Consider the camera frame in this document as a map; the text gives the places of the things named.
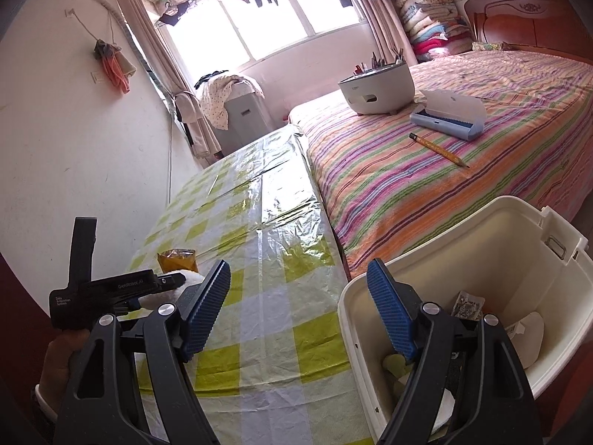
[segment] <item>pencil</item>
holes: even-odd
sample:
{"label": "pencil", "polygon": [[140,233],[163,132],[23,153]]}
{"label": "pencil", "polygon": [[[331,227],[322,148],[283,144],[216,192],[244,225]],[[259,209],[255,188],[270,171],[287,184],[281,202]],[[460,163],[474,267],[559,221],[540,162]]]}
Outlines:
{"label": "pencil", "polygon": [[442,155],[445,159],[449,159],[451,162],[453,162],[453,164],[457,164],[460,167],[469,168],[469,165],[467,165],[464,161],[459,159],[458,156],[456,156],[452,152],[444,150],[442,147],[438,146],[437,144],[433,144],[432,142],[429,142],[426,139],[423,139],[422,137],[419,137],[414,133],[410,133],[410,138],[414,142],[417,142],[417,143],[423,145],[427,149],[430,149],[431,151],[436,152],[439,155]]}

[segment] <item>wall outlet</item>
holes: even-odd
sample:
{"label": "wall outlet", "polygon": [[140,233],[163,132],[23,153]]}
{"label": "wall outlet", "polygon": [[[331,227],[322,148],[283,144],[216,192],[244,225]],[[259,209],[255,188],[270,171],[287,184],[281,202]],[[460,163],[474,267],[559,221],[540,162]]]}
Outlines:
{"label": "wall outlet", "polygon": [[95,83],[105,82],[105,75],[103,72],[91,72],[91,77],[93,77],[93,82]]}

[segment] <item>window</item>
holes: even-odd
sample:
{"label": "window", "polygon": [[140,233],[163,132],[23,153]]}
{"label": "window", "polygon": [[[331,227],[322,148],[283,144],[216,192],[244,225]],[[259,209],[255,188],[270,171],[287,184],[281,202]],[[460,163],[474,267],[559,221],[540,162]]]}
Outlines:
{"label": "window", "polygon": [[318,34],[362,21],[339,0],[197,0],[175,26],[167,26],[192,80],[233,70]]}

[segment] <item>beige plastic bin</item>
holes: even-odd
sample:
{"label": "beige plastic bin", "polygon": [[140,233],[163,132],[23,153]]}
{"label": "beige plastic bin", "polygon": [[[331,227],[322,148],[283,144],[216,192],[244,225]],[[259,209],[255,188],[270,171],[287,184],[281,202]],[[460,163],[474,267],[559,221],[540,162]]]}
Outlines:
{"label": "beige plastic bin", "polygon": [[[424,301],[451,311],[461,290],[486,299],[508,326],[537,311],[544,319],[538,360],[526,370],[539,396],[570,360],[593,320],[593,261],[587,240],[551,208],[498,197],[431,241],[387,263]],[[358,392],[375,441],[394,403],[383,358],[393,348],[366,274],[344,289],[338,316]]]}

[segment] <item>silver bolt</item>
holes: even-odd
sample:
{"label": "silver bolt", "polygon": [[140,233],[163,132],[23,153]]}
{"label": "silver bolt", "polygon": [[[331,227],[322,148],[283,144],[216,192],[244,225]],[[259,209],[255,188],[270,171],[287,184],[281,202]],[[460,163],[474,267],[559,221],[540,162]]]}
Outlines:
{"label": "silver bolt", "polygon": [[161,307],[158,309],[158,314],[162,316],[168,316],[173,311],[175,311],[175,306],[171,303],[162,304]]}
{"label": "silver bolt", "polygon": [[426,303],[422,309],[426,314],[439,314],[439,311],[441,311],[439,305],[435,303]]}
{"label": "silver bolt", "polygon": [[498,318],[493,314],[487,314],[484,316],[484,321],[490,326],[496,326],[498,324]]}
{"label": "silver bolt", "polygon": [[99,318],[99,324],[101,326],[107,326],[108,324],[113,323],[113,316],[110,314],[104,314],[102,317]]}

